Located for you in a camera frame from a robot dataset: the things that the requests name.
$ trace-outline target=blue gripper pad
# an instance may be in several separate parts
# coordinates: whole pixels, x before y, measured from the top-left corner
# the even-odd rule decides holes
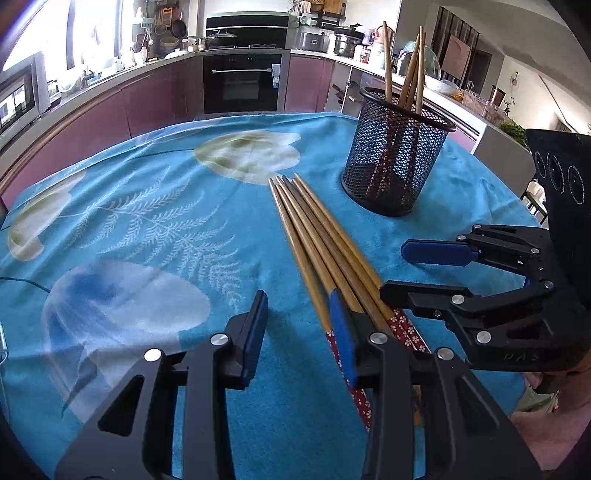
[[[403,259],[409,263],[455,265],[465,267],[478,260],[478,252],[466,244],[437,240],[406,240],[401,249]]]
[[[261,353],[262,339],[267,328],[269,318],[269,298],[262,290],[256,293],[252,307],[247,314],[245,324],[250,326],[248,336],[244,342],[244,368],[242,378],[252,380],[255,376],[256,365]]]
[[[356,351],[359,339],[355,332],[349,309],[339,290],[334,290],[329,297],[330,321],[335,333],[336,345],[339,350],[340,364],[343,375],[349,386],[357,388],[358,375],[355,368]]]

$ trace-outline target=pressure cooker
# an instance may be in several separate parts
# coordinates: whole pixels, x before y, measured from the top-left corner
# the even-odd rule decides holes
[[[348,59],[353,58],[355,47],[361,45],[365,36],[363,32],[355,30],[360,26],[361,24],[351,25],[350,27],[335,27],[335,55]]]

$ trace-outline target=oven handle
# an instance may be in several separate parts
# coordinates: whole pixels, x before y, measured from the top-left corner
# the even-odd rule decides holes
[[[212,73],[232,73],[232,72],[266,72],[272,73],[272,69],[245,69],[245,70],[212,70]]]

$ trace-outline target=kitchen counter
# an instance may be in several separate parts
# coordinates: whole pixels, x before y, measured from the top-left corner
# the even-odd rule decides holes
[[[384,81],[385,72],[366,63],[331,53],[291,50],[292,56],[318,57],[351,67]],[[404,77],[392,74],[392,86],[400,91]],[[426,104],[453,120],[457,131],[450,137],[472,153],[495,173],[518,197],[521,197],[535,174],[531,153],[513,138],[487,120],[475,114],[460,102],[448,96],[424,90]]]
[[[289,50],[278,50],[276,48],[240,48],[241,54],[248,53],[289,53]],[[89,102],[104,95],[109,90],[117,88],[120,85],[128,83],[134,80],[136,77],[142,77],[146,74],[153,72],[161,67],[177,63],[183,60],[192,59],[193,57],[204,57],[211,55],[230,54],[236,53],[236,50],[207,50],[202,52],[192,52],[173,57],[171,59],[156,60],[144,65],[132,67],[123,70],[115,75],[111,75],[105,79],[101,79],[98,82],[90,85],[88,88],[77,92],[65,99],[62,102],[44,112],[33,124],[21,135],[15,139],[12,143],[8,144],[2,151],[0,151],[0,179],[3,177],[5,172],[11,168],[11,166],[19,159],[20,156],[33,145],[39,138],[41,138],[46,132],[52,129],[53,126],[59,124],[61,121],[66,119],[70,114],[79,108],[87,105]]]
[[[362,63],[357,60],[339,57],[338,55],[334,55],[332,53],[321,53],[307,50],[291,50],[291,54],[331,59],[343,65],[353,67],[356,70],[369,73],[374,77],[380,78],[381,80],[384,80],[386,78],[383,69],[376,68],[373,65]],[[392,84],[394,88],[402,88],[404,84],[404,77],[393,73]],[[466,109],[461,103],[456,102],[452,98],[440,95],[439,93],[433,92],[432,90],[429,90],[427,88],[425,88],[424,91],[424,98],[425,100],[427,100],[427,102],[433,103],[442,108],[442,110],[449,114],[449,116],[451,116],[452,119],[456,121],[461,121],[462,123],[466,124],[466,126],[469,127],[477,136],[481,131],[483,131],[486,128],[486,124],[488,124],[488,122],[486,122],[483,118],[477,116],[475,113]]]

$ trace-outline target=blue tablecloth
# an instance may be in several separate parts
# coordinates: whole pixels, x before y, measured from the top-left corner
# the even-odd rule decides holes
[[[366,432],[267,178],[299,172],[383,279],[464,284],[477,294],[521,287],[522,278],[482,265],[407,264],[400,246],[453,239],[474,223],[538,223],[451,140],[411,214],[362,209],[339,181],[355,128],[332,114],[192,122],[116,145],[23,192],[1,232],[4,380],[12,427],[46,473],[147,348],[191,348],[263,289],[271,314],[256,377],[247,391],[228,392],[237,478],[360,477]],[[411,318],[431,349],[461,351],[443,322]],[[524,391],[519,374],[478,376],[507,412]]]

